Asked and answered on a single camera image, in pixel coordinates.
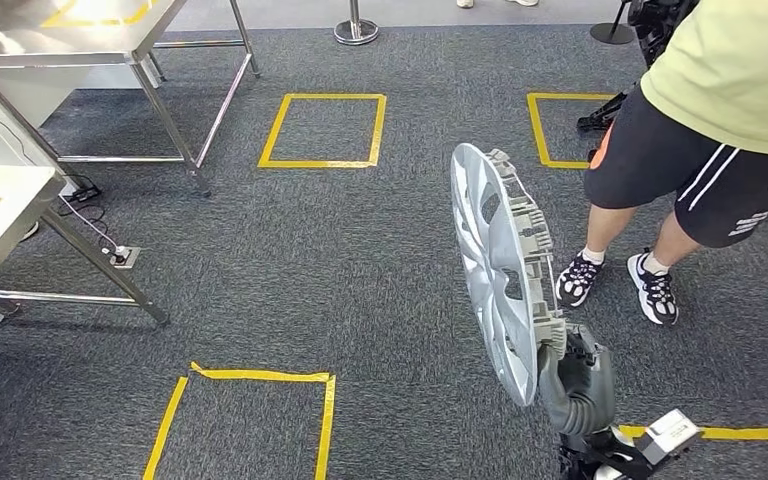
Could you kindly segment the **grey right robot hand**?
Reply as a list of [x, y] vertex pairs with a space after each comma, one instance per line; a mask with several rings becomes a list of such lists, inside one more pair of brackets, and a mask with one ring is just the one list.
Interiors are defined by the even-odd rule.
[[566, 326], [562, 355], [543, 345], [538, 352], [539, 395], [554, 428], [585, 435], [609, 427], [615, 418], [615, 375], [610, 350], [587, 326]]

